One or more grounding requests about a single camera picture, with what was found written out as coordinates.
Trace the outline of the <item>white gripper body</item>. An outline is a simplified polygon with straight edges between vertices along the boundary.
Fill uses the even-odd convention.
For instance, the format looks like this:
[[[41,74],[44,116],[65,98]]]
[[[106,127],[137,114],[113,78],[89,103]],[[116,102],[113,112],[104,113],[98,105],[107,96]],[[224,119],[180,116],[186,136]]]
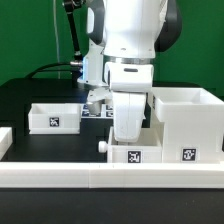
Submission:
[[[101,112],[102,102],[113,107],[114,138],[119,142],[137,142],[144,119],[146,94],[110,91],[105,87],[89,91],[87,107],[91,114]]]

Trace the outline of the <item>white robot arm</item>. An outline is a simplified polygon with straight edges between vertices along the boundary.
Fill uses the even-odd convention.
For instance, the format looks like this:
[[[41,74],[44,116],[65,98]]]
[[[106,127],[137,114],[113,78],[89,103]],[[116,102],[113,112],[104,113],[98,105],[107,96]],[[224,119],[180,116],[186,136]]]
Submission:
[[[176,0],[86,0],[89,51],[78,82],[94,88],[93,102],[112,100],[119,142],[138,140],[152,88],[152,60],[179,38]]]

